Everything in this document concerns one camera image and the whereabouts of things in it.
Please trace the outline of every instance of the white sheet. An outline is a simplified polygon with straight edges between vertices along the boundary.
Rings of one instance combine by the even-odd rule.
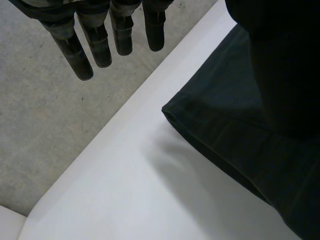
[[[235,25],[219,0],[32,210],[20,240],[296,240],[161,107]]]
[[[0,206],[0,239],[18,240],[26,217]]]

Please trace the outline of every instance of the gray concrete floor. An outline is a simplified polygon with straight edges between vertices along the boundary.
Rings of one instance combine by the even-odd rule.
[[[166,12],[165,46],[148,48],[142,9],[133,14],[133,53],[112,54],[77,79],[49,33],[8,1],[0,1],[0,205],[27,216],[57,178],[217,0],[175,0]]]

